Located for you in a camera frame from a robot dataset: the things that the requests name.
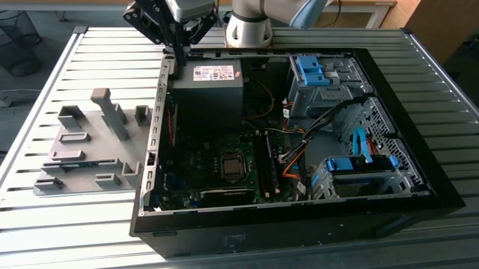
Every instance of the wire mesh trash can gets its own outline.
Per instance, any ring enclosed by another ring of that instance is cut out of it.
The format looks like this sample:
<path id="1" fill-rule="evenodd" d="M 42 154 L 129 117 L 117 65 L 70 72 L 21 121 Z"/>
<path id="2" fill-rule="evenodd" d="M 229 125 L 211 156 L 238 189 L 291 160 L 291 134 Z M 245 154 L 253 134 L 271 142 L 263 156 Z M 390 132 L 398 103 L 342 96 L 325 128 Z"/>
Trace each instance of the wire mesh trash can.
<path id="1" fill-rule="evenodd" d="M 22 39 L 21 29 L 14 26 L 0 27 L 0 66 L 14 76 L 22 77 L 34 74 L 41 65 L 33 47 Z"/>
<path id="2" fill-rule="evenodd" d="M 11 37 L 16 42 L 26 42 L 31 46 L 42 42 L 42 37 L 26 11 L 0 10 L 0 28 L 6 27 L 8 29 L 19 28 L 21 38 L 15 40 Z"/>

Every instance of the blue drive bay latch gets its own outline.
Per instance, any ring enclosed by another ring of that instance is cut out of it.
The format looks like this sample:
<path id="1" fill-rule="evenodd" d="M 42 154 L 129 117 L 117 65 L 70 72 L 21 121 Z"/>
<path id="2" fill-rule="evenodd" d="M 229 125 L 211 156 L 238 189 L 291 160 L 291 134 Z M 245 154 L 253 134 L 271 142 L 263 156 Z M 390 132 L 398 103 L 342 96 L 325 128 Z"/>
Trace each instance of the blue drive bay latch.
<path id="1" fill-rule="evenodd" d="M 323 73 L 323 65 L 317 56 L 298 56 L 298 69 L 305 78 L 306 86 L 330 86 L 330 80 Z"/>

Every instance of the metal extrusion profile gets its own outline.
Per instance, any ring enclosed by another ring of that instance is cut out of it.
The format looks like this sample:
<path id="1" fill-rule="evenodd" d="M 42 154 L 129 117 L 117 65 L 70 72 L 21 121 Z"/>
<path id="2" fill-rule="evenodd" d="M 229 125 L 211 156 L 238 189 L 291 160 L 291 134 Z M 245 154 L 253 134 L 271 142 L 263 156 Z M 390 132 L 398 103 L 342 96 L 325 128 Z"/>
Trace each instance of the metal extrusion profile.
<path id="1" fill-rule="evenodd" d="M 299 247 L 267 252 L 166 260 L 129 235 L 134 192 L 39 198 L 38 169 L 58 133 L 62 105 L 89 106 L 94 87 L 113 89 L 123 108 L 155 105 L 163 46 L 130 28 L 90 28 L 74 35 L 2 169 L 0 265 L 25 268 L 258 266 L 317 268 L 478 267 L 479 124 L 462 91 L 422 45 L 399 30 L 274 29 L 275 46 L 367 48 L 434 151 L 467 207 L 375 242 Z M 214 29 L 198 48 L 223 47 Z M 401 259 L 391 259 L 402 254 Z"/>

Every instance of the power supply label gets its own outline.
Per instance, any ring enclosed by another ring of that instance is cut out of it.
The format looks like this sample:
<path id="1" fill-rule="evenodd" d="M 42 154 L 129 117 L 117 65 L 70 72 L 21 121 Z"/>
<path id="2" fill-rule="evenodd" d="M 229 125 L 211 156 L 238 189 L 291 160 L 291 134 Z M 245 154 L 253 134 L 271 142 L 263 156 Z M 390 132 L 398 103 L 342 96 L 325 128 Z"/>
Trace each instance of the power supply label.
<path id="1" fill-rule="evenodd" d="M 197 66 L 194 81 L 235 80 L 233 66 Z"/>

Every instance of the wooden cabinet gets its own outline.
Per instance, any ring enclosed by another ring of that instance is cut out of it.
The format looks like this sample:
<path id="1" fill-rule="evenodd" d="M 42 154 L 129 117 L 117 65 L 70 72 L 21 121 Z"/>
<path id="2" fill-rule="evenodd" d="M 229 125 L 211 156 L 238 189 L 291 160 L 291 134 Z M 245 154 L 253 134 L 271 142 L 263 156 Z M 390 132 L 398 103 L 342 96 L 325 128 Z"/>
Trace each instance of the wooden cabinet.
<path id="1" fill-rule="evenodd" d="M 410 28 L 443 64 L 479 28 L 478 0 L 398 0 L 382 28 Z"/>

